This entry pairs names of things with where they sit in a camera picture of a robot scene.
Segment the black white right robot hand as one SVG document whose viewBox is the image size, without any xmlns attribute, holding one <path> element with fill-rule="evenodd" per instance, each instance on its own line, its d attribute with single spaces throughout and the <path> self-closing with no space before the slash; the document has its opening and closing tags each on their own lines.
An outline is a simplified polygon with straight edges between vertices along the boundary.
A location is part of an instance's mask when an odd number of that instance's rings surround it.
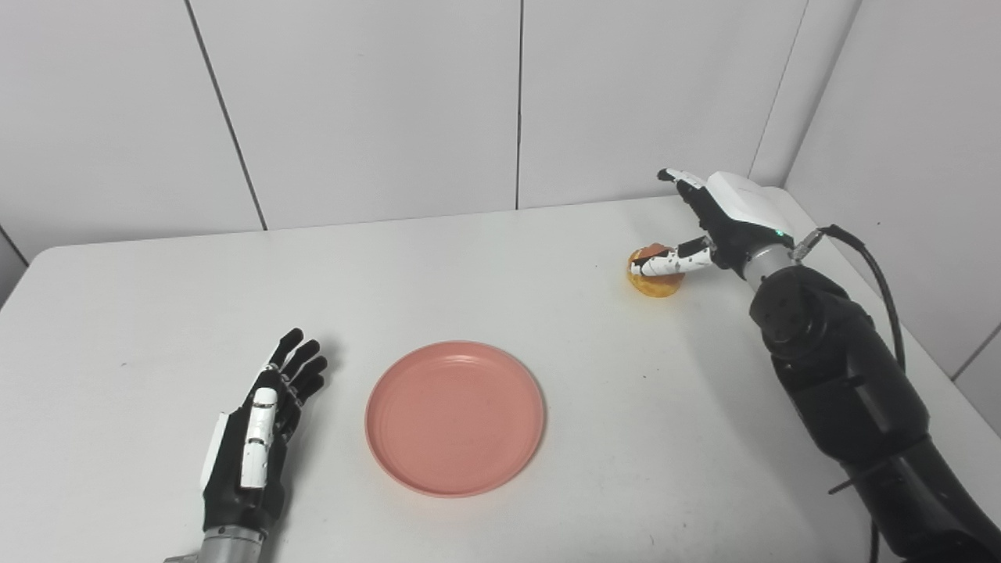
<svg viewBox="0 0 1001 563">
<path fill-rule="evenodd" d="M 722 171 L 707 181 L 671 168 L 657 176 L 676 186 L 704 235 L 671 252 L 654 254 L 644 272 L 687 274 L 716 266 L 757 289 L 775 272 L 793 266 L 796 242 L 791 229 L 761 185 Z"/>
</svg>

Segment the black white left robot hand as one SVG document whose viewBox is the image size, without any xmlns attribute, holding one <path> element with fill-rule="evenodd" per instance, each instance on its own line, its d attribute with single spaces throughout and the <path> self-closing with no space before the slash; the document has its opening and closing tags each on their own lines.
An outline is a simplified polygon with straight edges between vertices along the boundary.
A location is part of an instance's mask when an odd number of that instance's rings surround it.
<svg viewBox="0 0 1001 563">
<path fill-rule="evenodd" d="M 285 509 L 289 444 L 327 367 L 321 344 L 290 329 L 239 407 L 222 414 L 203 474 L 204 531 L 238 526 L 271 533 Z"/>
</svg>

